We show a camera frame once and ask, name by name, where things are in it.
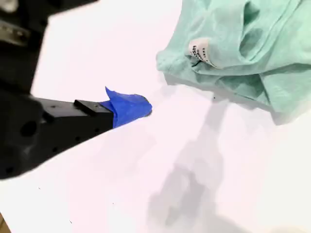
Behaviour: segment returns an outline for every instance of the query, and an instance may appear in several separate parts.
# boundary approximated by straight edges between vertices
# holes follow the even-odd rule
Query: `white table surface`
[[[12,233],[311,232],[311,112],[280,125],[254,103],[167,85],[155,56],[180,10],[103,0],[50,18],[35,96],[102,101],[108,86],[154,110],[1,181]]]

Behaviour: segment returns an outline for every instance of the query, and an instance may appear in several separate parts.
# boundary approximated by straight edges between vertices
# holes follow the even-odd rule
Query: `green t-shirt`
[[[157,68],[290,112],[311,91],[311,1],[183,0]]]

